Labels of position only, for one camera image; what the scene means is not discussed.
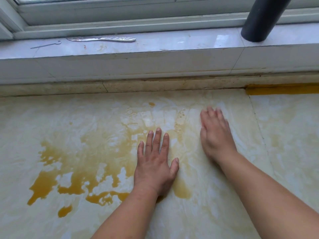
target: white tiled window sill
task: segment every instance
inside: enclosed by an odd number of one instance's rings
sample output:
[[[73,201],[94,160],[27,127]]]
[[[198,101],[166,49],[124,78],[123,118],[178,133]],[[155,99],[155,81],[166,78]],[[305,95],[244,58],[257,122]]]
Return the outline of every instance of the white tiled window sill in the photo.
[[[278,25],[261,43],[242,39],[240,31],[125,35],[135,37],[134,43],[1,42],[0,84],[319,70],[319,24]],[[62,44],[30,49],[57,40]]]

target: hand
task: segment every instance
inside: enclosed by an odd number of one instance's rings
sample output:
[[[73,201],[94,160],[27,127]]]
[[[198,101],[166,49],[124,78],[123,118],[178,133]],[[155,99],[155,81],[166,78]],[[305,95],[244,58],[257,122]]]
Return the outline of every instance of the hand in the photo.
[[[138,164],[134,173],[134,187],[141,186],[143,188],[152,189],[157,196],[166,195],[171,188],[178,169],[179,161],[175,158],[171,167],[168,166],[168,149],[169,135],[164,134],[163,143],[160,153],[160,140],[162,130],[156,129],[153,146],[153,131],[147,135],[145,154],[143,155],[144,143],[138,145]]]
[[[220,165],[228,155],[237,153],[236,145],[220,108],[214,111],[212,107],[200,113],[202,129],[200,137],[206,156]]]

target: person's right hand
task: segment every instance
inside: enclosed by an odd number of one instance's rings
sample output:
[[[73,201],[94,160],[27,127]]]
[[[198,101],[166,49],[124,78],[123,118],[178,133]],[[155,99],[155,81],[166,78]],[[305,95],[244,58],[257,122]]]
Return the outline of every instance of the person's right hand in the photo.
[[[207,107],[207,110],[201,111],[200,117],[203,150],[210,160],[220,165],[227,157],[237,153],[229,123],[219,107],[215,111],[212,107]]]

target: bare arm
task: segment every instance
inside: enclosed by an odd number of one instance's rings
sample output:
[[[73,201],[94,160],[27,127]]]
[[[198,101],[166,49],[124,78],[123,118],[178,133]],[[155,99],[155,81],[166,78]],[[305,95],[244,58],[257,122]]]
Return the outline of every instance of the bare arm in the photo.
[[[138,145],[138,164],[134,173],[134,188],[126,200],[106,219],[91,239],[142,239],[145,237],[154,212],[157,197],[165,195],[177,175],[179,164],[175,158],[168,166],[169,136],[163,138],[161,153],[161,129],[147,136]]]
[[[207,157],[231,182],[263,239],[318,238],[319,214],[236,150],[219,108],[201,112],[201,141]]]

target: knife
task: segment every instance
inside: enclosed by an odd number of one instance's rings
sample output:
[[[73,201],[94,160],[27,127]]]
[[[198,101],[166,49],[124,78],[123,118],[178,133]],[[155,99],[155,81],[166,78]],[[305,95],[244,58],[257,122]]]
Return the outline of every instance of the knife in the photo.
[[[67,40],[75,41],[75,42],[89,42],[89,41],[114,41],[114,42],[134,42],[136,38],[132,37],[73,37],[67,38]]]

